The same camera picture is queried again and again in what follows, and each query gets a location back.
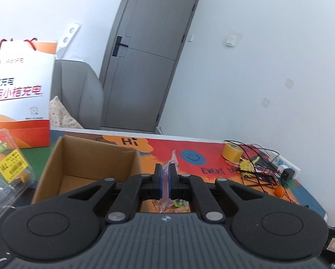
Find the yellow label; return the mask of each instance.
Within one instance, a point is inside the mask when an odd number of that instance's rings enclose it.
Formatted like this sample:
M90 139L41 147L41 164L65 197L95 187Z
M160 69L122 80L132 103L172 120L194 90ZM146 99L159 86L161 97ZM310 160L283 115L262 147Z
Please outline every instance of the yellow label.
M0 161L0 172L8 183L11 183L17 176L28 167L18 150L14 150Z

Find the clear plastic case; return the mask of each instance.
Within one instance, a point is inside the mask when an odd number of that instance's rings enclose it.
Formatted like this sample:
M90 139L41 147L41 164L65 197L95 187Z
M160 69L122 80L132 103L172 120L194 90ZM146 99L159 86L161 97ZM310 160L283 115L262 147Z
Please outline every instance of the clear plastic case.
M163 165L163 195L160 200L152 200L158 213L181 213L191 212L189 202L185 200L171 200L169 198L169 165L175 164L177 174L179 172L178 158L175 150L172 151L172 157Z
M0 130L0 217L33 181L32 167L8 130Z

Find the blue smiley face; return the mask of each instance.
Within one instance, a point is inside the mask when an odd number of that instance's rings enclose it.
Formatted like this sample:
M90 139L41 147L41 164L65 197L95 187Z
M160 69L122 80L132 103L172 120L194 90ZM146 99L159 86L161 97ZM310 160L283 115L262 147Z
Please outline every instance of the blue smiley face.
M204 165L206 164L206 160L203 157L202 154L199 154L195 151L192 150L183 150L181 153L181 158L183 158L183 160L187 161L188 163L192 164L192 165Z

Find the metal pivot screw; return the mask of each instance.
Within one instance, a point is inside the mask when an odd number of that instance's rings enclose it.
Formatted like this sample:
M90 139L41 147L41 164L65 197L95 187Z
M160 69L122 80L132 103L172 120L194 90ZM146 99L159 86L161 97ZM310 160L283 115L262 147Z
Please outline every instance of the metal pivot screw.
M110 221L122 221L124 218L125 214L120 211L111 212L108 214L108 220Z
M210 211L205 215L209 221L220 221L223 218L223 214L218 211Z

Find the orange ball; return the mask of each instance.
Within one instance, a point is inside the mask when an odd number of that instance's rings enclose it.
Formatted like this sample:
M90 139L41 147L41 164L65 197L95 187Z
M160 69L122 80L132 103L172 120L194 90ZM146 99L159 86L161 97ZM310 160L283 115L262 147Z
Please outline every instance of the orange ball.
M286 194L286 191L284 190L284 188L282 186L278 186L276 189L275 189L275 195L277 197L283 197L284 195Z

